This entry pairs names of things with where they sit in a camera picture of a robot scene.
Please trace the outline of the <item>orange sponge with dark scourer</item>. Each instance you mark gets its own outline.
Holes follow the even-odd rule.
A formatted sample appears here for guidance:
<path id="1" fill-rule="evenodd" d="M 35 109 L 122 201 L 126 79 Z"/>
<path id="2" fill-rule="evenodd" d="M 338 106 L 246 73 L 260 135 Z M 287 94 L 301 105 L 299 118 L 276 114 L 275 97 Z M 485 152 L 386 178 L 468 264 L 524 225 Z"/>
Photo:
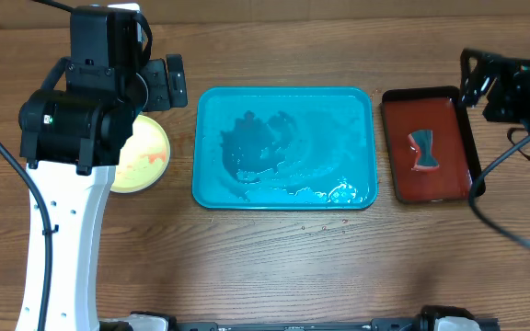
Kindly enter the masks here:
<path id="1" fill-rule="evenodd" d="M 439 168 L 437 159 L 432 154 L 433 133 L 431 130 L 418 130 L 408 135 L 410 148 L 416 153 L 414 171 L 430 172 Z"/>

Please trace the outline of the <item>dark red black-rimmed tray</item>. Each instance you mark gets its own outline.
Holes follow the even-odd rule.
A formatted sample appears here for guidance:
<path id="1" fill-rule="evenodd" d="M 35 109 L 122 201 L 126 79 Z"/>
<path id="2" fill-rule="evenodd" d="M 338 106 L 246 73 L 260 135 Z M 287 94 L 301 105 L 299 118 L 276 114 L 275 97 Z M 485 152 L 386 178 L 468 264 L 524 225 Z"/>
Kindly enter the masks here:
<path id="1" fill-rule="evenodd" d="M 472 180 L 481 172 L 467 108 L 459 89 L 438 86 L 388 90 L 382 95 L 381 114 L 394 191 L 406 204 L 465 200 Z M 416 153 L 408 135 L 433 133 L 432 154 L 439 168 L 414 171 Z"/>

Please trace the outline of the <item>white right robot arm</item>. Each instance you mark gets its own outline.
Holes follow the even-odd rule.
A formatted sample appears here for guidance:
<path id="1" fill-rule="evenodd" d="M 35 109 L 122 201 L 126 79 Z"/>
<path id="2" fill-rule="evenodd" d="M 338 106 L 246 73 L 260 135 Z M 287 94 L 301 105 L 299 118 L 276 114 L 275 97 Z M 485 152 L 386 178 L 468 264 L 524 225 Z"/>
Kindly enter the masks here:
<path id="1" fill-rule="evenodd" d="M 460 101 L 477 105 L 488 100 L 482 115 L 492 122 L 520 123 L 527 136 L 498 156 L 472 180 L 468 204 L 474 214 L 496 233 L 530 250 L 530 240 L 514 234 L 488 218 L 477 206 L 478 189 L 499 164 L 530 143 L 530 59 L 509 58 L 493 52 L 465 48 L 460 54 Z"/>

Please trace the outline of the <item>yellow-green plate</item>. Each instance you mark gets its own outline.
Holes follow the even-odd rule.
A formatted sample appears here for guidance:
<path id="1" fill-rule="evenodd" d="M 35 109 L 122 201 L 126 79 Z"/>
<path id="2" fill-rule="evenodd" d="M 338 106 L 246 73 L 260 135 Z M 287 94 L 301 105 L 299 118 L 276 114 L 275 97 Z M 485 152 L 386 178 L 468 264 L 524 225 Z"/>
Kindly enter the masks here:
<path id="1" fill-rule="evenodd" d="M 170 142 L 162 126 L 139 115 L 132 125 L 132 136 L 121 148 L 110 191 L 127 194 L 150 188 L 165 174 L 170 156 Z"/>

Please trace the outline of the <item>teal plastic tray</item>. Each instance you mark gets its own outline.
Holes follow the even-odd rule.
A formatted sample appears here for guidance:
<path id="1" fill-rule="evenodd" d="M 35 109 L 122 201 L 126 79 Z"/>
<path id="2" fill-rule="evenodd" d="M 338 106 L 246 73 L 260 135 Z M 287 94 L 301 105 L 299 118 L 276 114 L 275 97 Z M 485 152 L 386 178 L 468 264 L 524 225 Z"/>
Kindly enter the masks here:
<path id="1" fill-rule="evenodd" d="M 378 195 L 356 87 L 215 87 L 197 107 L 192 196 L 222 210 L 362 210 Z"/>

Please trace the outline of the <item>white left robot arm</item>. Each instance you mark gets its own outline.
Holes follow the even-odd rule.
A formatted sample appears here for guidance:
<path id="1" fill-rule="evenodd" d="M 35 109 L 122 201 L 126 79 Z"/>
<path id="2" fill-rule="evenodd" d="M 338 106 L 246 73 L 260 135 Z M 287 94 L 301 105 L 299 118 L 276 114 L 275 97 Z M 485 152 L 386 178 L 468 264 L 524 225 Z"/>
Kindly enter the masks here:
<path id="1" fill-rule="evenodd" d="M 135 3 L 78 6 L 71 53 L 21 107 L 21 172 L 30 231 L 20 330 L 155 330 L 172 317 L 133 312 L 100 319 L 100 230 L 121 148 L 143 112 L 188 103 L 183 61 L 153 59 L 153 35 Z"/>

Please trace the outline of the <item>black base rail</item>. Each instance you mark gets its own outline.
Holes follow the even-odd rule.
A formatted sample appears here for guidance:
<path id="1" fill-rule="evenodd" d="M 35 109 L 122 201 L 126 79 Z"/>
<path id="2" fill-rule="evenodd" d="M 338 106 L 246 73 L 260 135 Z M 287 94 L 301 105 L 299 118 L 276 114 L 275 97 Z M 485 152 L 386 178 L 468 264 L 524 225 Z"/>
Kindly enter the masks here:
<path id="1" fill-rule="evenodd" d="M 500 331 L 496 318 L 480 319 L 466 309 L 424 306 L 414 317 L 382 317 L 369 322 L 280 323 L 218 325 L 215 322 L 180 323 L 174 316 L 133 312 L 128 317 L 100 322 L 101 331 Z"/>

